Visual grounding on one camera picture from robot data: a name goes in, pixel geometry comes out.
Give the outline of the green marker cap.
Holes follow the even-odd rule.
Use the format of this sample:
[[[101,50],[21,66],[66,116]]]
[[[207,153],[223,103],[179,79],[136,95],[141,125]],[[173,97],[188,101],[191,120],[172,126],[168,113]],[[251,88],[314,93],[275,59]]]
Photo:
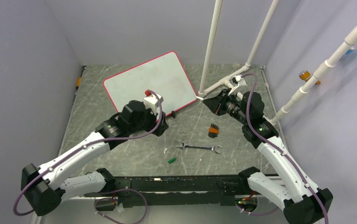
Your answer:
[[[171,164],[171,163],[173,163],[173,162],[175,162],[176,161],[176,157],[174,157],[174,158],[172,158],[172,159],[170,159],[170,160],[168,160],[167,162],[169,163],[169,164]]]

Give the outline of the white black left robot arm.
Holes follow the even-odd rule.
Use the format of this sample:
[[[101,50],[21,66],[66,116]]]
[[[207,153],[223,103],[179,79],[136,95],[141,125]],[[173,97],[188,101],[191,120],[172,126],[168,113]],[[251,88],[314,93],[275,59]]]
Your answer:
[[[162,102],[163,98],[159,95],[145,97],[142,102],[131,100],[121,112],[102,122],[69,151],[39,166],[32,163],[26,165],[21,172],[21,194],[14,203],[14,214],[24,216],[35,212],[38,216],[44,216],[61,202],[81,194],[112,194],[115,180],[105,168],[89,175],[70,176],[94,158],[128,140],[149,134],[161,136],[169,127]],[[144,134],[134,136],[141,131]]]

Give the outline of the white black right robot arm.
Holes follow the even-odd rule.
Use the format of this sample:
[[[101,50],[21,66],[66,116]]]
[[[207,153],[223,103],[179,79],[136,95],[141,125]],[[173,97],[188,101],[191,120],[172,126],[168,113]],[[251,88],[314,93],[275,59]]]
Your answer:
[[[274,203],[290,224],[328,223],[328,210],[333,195],[321,189],[299,167],[286,149],[274,126],[264,118],[264,102],[260,94],[250,91],[238,100],[223,89],[217,96],[203,100],[215,115],[229,115],[242,126],[246,140],[272,165],[283,185],[279,185],[258,168],[250,167],[239,173],[238,188],[248,194],[255,191]]]

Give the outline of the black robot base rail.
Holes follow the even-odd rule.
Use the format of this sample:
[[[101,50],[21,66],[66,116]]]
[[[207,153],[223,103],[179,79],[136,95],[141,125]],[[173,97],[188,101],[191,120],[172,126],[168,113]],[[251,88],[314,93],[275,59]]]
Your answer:
[[[217,204],[254,211],[257,194],[240,183],[238,175],[115,177],[116,193],[87,193],[86,197],[112,197],[124,208],[143,205]]]

